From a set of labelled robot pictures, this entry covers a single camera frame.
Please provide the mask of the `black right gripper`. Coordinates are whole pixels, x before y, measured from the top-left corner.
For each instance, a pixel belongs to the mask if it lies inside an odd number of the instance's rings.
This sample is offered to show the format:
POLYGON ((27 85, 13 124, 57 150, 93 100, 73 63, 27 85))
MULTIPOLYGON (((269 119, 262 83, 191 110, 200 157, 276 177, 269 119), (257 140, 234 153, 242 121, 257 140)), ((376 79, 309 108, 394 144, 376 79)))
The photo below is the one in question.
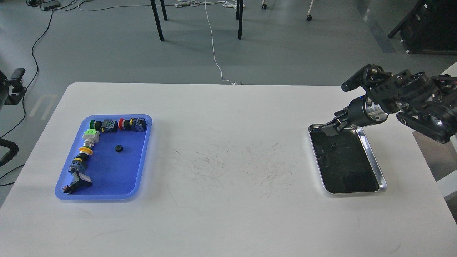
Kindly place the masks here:
POLYGON ((367 96, 360 96, 353 99, 348 107, 335 112, 334 116, 332 121, 319 125, 319 129, 326 136, 341 135, 351 124, 359 127, 381 124, 387 120, 389 114, 367 96))

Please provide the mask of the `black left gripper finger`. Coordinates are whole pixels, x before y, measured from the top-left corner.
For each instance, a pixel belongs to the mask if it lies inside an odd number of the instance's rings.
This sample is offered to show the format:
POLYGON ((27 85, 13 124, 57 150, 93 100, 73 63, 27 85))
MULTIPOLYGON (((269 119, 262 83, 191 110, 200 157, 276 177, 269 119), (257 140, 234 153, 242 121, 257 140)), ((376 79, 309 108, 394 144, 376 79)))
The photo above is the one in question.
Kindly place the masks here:
POLYGON ((10 79, 6 75, 4 76, 4 88, 6 89, 5 105, 17 105, 24 98, 27 92, 22 81, 25 72, 25 68, 16 68, 10 79))

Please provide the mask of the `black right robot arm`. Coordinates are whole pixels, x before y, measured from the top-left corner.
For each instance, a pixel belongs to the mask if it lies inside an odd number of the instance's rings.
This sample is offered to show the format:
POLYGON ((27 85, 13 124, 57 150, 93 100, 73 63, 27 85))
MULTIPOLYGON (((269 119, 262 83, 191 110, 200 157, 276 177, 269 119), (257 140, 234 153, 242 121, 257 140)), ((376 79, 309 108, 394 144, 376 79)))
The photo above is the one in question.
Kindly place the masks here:
POLYGON ((456 78, 429 77, 408 69, 397 74, 368 64, 346 80, 344 92, 362 88, 365 94, 353 99, 334 118, 319 126, 327 136, 336 136, 347 127, 381 124, 390 114, 413 130, 445 144, 456 134, 456 78))

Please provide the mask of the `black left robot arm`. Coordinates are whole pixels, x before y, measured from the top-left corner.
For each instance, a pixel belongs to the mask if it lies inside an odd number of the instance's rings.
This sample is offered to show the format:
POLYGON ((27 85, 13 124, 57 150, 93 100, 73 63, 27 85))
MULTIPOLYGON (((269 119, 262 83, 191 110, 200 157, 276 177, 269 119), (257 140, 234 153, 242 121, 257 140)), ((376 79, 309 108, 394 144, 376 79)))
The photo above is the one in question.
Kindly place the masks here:
MULTIPOLYGON (((0 72, 0 108, 17 105, 24 98, 27 92, 22 81, 25 72, 25 68, 16 68, 10 78, 0 72)), ((5 139, 0 139, 0 146, 8 148, 8 152, 0 160, 0 166, 3 166, 18 154, 19 148, 16 143, 5 139)))

